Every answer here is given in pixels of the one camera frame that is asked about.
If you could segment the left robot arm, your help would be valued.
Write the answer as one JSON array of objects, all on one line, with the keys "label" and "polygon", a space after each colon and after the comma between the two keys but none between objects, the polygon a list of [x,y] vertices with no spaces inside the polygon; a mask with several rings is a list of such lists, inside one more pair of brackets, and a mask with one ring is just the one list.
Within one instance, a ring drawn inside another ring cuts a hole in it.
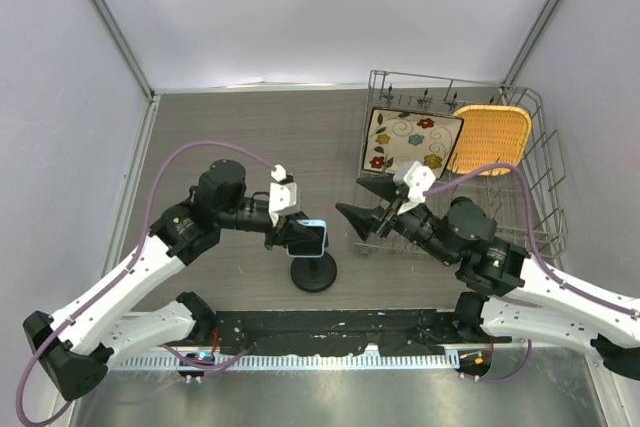
[{"label": "left robot arm", "polygon": [[213,162],[187,199],[146,227],[136,248],[109,274],[67,306],[52,314],[36,311],[24,321],[33,354],[64,400],[85,396],[110,368],[139,352],[182,341],[200,346],[211,338],[216,314],[193,292],[136,319],[124,316],[218,245],[223,231],[260,233],[266,248],[282,246],[291,257],[324,254],[327,225],[304,214],[297,185],[282,167],[264,200],[246,196],[245,178],[240,163]]}]

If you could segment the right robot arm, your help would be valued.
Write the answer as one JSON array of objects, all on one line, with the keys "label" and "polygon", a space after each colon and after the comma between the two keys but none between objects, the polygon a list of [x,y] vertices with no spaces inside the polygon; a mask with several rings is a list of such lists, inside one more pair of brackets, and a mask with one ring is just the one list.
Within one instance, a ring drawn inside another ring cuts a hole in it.
[{"label": "right robot arm", "polygon": [[496,222],[469,198],[455,198],[443,217],[436,216],[426,199],[442,189],[427,167],[357,182],[388,203],[370,209],[337,204],[360,239],[395,232],[442,264],[456,266],[456,278],[467,288],[451,318],[457,338],[542,341],[591,355],[609,371],[638,379],[638,299],[560,272],[537,247],[500,238]]}]

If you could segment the blue-cased smartphone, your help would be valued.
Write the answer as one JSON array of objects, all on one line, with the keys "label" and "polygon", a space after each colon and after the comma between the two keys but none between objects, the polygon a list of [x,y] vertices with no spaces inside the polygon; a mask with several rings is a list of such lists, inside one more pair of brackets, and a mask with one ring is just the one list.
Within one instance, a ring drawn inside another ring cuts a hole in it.
[{"label": "blue-cased smartphone", "polygon": [[286,246],[290,257],[320,258],[327,248],[328,228],[324,220],[299,219],[296,221],[293,240]]}]

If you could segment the black phone stand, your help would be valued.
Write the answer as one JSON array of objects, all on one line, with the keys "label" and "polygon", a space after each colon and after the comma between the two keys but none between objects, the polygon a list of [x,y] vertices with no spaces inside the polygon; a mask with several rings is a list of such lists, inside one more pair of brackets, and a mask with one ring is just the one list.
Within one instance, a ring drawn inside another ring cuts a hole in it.
[{"label": "black phone stand", "polygon": [[329,241],[324,241],[321,257],[294,258],[290,266],[290,278],[294,285],[307,293],[319,293],[333,285],[338,268],[333,256],[328,252]]}]

